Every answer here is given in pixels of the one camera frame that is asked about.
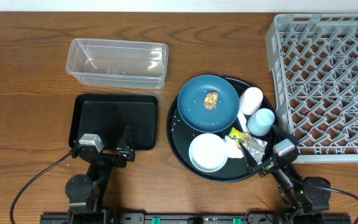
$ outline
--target wooden table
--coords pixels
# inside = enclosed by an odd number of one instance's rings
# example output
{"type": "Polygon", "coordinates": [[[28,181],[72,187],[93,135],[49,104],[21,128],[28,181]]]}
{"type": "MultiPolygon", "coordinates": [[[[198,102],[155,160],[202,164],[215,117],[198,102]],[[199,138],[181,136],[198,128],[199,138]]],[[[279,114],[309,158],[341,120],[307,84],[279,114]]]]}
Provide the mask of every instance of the wooden table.
{"type": "MultiPolygon", "coordinates": [[[[201,74],[239,77],[260,87],[275,105],[264,35],[274,14],[0,12],[0,223],[29,179],[69,150],[75,98],[82,93],[154,95],[158,136],[125,169],[115,169],[105,204],[149,213],[245,213],[285,208],[272,176],[217,184],[187,171],[172,154],[165,123],[187,80],[201,74]],[[163,42],[169,46],[163,90],[84,86],[65,72],[74,38],[163,42]]],[[[44,212],[66,212],[65,184],[88,168],[67,159],[36,180],[19,199],[17,223],[38,223],[44,212]]],[[[358,164],[296,165],[306,176],[358,195],[358,164]]],[[[353,198],[333,194],[331,212],[358,213],[353,198]]]]}

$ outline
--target black tray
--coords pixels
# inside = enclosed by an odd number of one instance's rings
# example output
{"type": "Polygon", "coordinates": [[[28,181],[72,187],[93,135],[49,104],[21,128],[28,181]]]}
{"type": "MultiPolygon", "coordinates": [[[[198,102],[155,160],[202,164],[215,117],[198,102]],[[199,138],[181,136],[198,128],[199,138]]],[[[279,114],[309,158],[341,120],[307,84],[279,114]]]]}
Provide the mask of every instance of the black tray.
{"type": "MultiPolygon", "coordinates": [[[[225,78],[233,87],[236,89],[237,94],[239,96],[243,94],[243,92],[252,85],[231,77],[223,77],[225,78]]],[[[188,149],[192,140],[198,135],[202,134],[199,131],[194,130],[190,126],[188,126],[184,121],[182,121],[179,112],[177,110],[177,100],[178,97],[173,101],[171,108],[168,112],[167,119],[167,136],[169,145],[171,146],[172,152],[177,157],[177,159],[192,173],[195,175],[211,180],[214,182],[237,182],[240,180],[245,180],[249,177],[252,177],[256,173],[248,173],[246,169],[246,162],[243,159],[232,159],[228,158],[224,167],[216,172],[203,172],[197,169],[190,161],[188,155],[188,149]]],[[[264,96],[262,100],[261,108],[268,108],[274,111],[273,106],[270,104],[268,99],[264,96]]],[[[232,127],[235,127],[237,130],[241,130],[240,124],[238,120],[236,120],[229,128],[220,131],[217,134],[220,137],[224,137],[225,135],[230,133],[232,127]]],[[[264,141],[267,141],[267,147],[265,151],[265,155],[263,160],[270,156],[272,153],[272,148],[274,143],[277,142],[276,136],[273,134],[273,131],[270,130],[268,134],[262,137],[258,137],[264,141]]]]}
{"type": "Polygon", "coordinates": [[[115,149],[124,128],[129,125],[136,150],[155,146],[157,106],[154,96],[90,95],[77,96],[68,145],[85,133],[98,134],[105,149],[115,149]]]}

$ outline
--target light blue cup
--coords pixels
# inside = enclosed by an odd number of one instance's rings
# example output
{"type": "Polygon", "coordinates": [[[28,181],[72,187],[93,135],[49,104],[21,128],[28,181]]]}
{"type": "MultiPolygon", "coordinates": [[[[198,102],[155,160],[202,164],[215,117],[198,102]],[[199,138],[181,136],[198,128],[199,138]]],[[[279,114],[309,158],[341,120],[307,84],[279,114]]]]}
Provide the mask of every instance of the light blue cup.
{"type": "Polygon", "coordinates": [[[248,130],[256,136],[264,136],[272,128],[275,116],[273,111],[262,108],[256,111],[247,122],[248,130]]]}

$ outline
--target blue bowl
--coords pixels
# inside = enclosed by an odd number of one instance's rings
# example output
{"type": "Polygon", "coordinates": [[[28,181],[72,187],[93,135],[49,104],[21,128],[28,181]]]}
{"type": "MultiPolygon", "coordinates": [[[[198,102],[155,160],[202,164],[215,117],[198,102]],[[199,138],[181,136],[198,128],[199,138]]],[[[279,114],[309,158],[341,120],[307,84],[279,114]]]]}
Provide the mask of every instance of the blue bowl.
{"type": "Polygon", "coordinates": [[[228,128],[237,118],[239,96],[234,87],[216,75],[200,75],[188,81],[180,90],[178,111],[183,121],[197,131],[215,133],[228,128]],[[218,93],[216,108],[207,110],[207,93],[218,93]]]}

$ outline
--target white cup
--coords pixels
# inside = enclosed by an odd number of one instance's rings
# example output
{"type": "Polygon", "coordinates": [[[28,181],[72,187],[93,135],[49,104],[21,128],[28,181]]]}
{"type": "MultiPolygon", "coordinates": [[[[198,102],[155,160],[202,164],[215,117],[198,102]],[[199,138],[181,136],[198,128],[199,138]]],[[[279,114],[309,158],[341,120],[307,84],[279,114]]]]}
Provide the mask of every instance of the white cup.
{"type": "Polygon", "coordinates": [[[256,87],[248,88],[240,97],[240,110],[245,115],[253,115],[259,108],[264,94],[256,87]]]}
{"type": "Polygon", "coordinates": [[[256,136],[264,136],[272,128],[275,116],[273,111],[262,108],[256,111],[247,122],[248,130],[256,136]]]}

